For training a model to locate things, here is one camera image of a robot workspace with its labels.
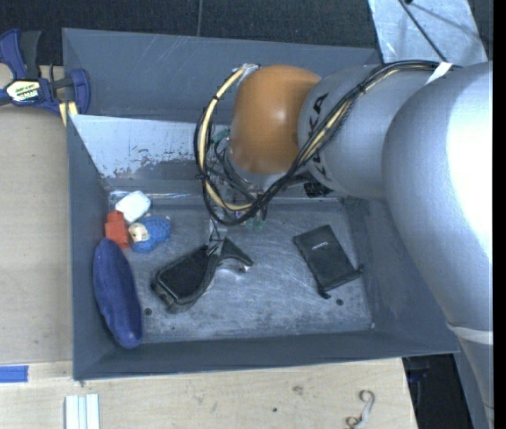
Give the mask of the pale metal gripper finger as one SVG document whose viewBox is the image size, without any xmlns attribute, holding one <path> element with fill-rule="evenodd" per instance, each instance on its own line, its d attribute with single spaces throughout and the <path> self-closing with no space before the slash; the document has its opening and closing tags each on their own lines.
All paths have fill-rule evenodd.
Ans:
<svg viewBox="0 0 506 429">
<path fill-rule="evenodd" d="M 210 220 L 210 251 L 220 252 L 227 235 L 227 227 L 217 220 Z"/>
</svg>

